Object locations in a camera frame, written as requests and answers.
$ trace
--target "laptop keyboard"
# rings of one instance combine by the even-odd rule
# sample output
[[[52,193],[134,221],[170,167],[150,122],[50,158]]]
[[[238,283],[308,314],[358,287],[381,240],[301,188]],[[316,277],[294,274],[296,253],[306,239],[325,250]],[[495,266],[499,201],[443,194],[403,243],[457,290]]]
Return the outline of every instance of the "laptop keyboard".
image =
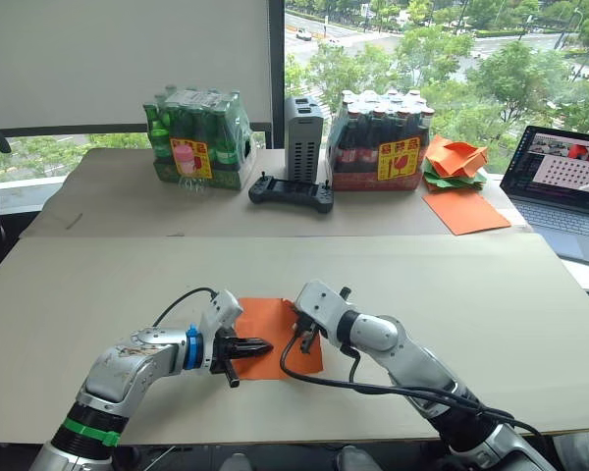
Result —
[[[528,223],[545,228],[560,229],[569,233],[589,236],[589,217],[553,210],[544,206],[514,202]]]

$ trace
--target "green band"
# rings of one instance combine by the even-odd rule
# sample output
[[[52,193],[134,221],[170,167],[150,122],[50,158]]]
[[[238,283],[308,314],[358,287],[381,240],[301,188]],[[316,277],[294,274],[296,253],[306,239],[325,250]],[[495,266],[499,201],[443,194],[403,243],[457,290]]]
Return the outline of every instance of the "green band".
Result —
[[[91,427],[87,427],[86,425],[80,424],[67,417],[63,422],[63,426],[75,434],[100,440],[105,446],[118,446],[118,442],[120,441],[120,434],[118,432],[104,432],[102,430],[92,429]]]

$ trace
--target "beige tabletop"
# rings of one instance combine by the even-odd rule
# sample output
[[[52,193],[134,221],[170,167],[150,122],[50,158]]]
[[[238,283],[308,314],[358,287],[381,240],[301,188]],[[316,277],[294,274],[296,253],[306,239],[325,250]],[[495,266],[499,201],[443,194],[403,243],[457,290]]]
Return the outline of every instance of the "beige tabletop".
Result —
[[[248,187],[282,177],[284,150],[261,150],[246,188],[214,188],[197,195],[157,179],[151,150],[93,149],[45,204],[22,237],[31,236],[418,236],[449,234],[417,191],[337,192],[334,209],[319,214],[282,203],[256,205]],[[325,180],[320,166],[318,181]],[[483,196],[527,231],[497,183]]]
[[[90,365],[189,288],[293,299],[321,279],[392,315],[488,405],[542,431],[589,428],[589,298],[534,234],[383,237],[29,237],[0,265],[0,442],[52,437]],[[202,297],[171,327],[196,322]],[[325,377],[350,360],[322,340]],[[357,379],[389,383],[368,357]],[[294,380],[155,383],[125,444],[433,437],[399,397]]]

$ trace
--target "black controller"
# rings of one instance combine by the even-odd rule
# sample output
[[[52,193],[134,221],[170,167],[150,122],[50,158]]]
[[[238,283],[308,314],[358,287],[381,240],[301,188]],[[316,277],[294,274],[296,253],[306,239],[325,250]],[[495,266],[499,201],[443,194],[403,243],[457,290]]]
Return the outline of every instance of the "black controller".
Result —
[[[282,201],[311,206],[319,213],[329,213],[334,206],[334,191],[328,181],[323,184],[291,182],[275,179],[264,172],[248,190],[248,197],[254,203]]]

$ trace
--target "yellow label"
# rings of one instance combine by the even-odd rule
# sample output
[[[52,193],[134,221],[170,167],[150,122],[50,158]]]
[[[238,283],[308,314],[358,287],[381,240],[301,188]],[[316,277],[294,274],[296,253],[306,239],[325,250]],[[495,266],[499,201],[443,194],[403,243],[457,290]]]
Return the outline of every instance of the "yellow label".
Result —
[[[173,157],[180,175],[192,179],[212,178],[212,168],[209,163],[209,148],[206,142],[171,137],[170,145],[173,148]],[[192,149],[191,159],[187,157],[187,147]]]
[[[392,180],[414,174],[419,161],[419,144],[418,137],[411,137],[380,145],[377,180]]]

